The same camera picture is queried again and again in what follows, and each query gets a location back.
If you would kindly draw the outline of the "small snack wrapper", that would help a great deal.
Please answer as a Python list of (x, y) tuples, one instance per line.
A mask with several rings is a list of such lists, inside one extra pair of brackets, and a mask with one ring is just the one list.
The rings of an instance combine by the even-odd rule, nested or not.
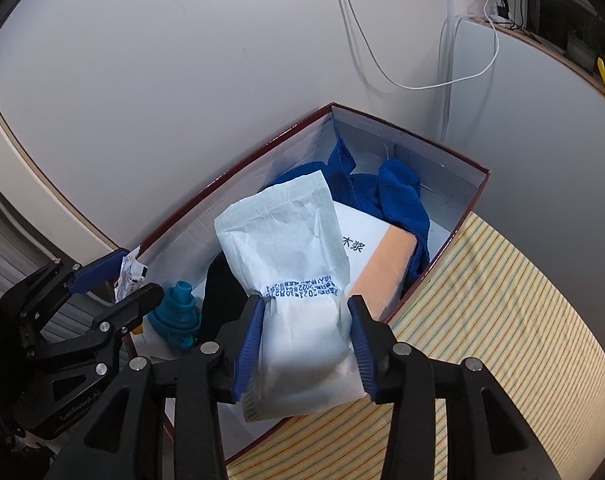
[(141, 247), (133, 249), (121, 261), (120, 273), (115, 284), (115, 300), (120, 302), (141, 288), (146, 280), (147, 266), (138, 257)]

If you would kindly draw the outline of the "teal collapsible funnel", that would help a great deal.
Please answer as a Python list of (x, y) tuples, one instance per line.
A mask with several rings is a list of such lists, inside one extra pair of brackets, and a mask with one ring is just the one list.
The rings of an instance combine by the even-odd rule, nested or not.
[(193, 347), (202, 322), (192, 290), (190, 283), (177, 281), (165, 290), (160, 305), (147, 315), (155, 332), (170, 348), (176, 350)]

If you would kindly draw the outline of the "black knit glove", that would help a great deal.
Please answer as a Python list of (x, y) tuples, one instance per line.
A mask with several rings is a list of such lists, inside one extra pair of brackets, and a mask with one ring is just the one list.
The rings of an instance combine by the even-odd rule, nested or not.
[(243, 314), (248, 296), (232, 273), (223, 252), (210, 264), (205, 285), (202, 322), (198, 332), (198, 351), (217, 341), (225, 324), (237, 321)]

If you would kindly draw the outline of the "white paper pouch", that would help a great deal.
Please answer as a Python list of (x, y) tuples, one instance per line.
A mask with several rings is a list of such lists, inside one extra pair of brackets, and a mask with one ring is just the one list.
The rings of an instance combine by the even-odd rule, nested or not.
[(308, 415), (363, 398), (345, 296), (350, 265), (323, 174), (239, 200), (214, 230), (237, 281), (266, 303), (243, 396), (246, 420)]

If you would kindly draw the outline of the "orange white tissue pack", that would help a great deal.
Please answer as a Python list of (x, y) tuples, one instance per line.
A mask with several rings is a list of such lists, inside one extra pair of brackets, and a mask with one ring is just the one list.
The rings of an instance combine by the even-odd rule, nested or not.
[(372, 318), (382, 321), (400, 298), (417, 238), (339, 202), (334, 207), (350, 265), (346, 297), (362, 296)]

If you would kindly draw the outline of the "blue terry towel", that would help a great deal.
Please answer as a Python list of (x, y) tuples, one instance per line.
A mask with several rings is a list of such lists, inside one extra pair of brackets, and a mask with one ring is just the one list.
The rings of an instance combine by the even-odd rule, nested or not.
[(374, 174), (356, 168), (357, 162), (338, 134), (326, 162), (307, 162), (279, 174), (270, 183), (281, 184), (320, 171), (333, 200), (411, 233), (417, 247), (403, 279), (403, 291), (407, 292), (429, 267), (431, 220), (421, 201), (420, 176), (397, 157), (381, 162)]

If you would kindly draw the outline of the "dark red storage box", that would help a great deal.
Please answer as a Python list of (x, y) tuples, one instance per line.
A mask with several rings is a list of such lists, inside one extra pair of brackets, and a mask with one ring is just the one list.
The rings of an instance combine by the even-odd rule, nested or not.
[(226, 458), (284, 422), (362, 398), (347, 298), (392, 318), (457, 235), (486, 168), (390, 122), (330, 104), (264, 144), (140, 246), (147, 278), (193, 286), (214, 321), (266, 301), (247, 389), (219, 408)]

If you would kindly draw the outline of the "striped yellow tablecloth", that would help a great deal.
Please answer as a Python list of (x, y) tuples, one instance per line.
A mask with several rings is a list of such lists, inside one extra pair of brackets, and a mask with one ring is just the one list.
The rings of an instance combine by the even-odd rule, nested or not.
[[(480, 359), (524, 415), (564, 479), (605, 459), (605, 352), (563, 294), (477, 216), (391, 319), (426, 356)], [(360, 400), (294, 417), (231, 460), (233, 479), (375, 479), (391, 408)]]

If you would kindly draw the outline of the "grey plant pot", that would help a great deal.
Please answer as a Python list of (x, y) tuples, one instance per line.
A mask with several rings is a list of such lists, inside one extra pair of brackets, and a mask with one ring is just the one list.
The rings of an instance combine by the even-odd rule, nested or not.
[(567, 37), (566, 56), (584, 70), (593, 70), (597, 62), (597, 52), (575, 35)]

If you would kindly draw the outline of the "white power strip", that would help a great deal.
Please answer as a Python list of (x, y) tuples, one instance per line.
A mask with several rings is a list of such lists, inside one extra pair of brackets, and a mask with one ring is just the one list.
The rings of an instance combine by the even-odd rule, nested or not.
[(494, 22), (508, 24), (511, 22), (508, 0), (490, 0), (488, 15)]

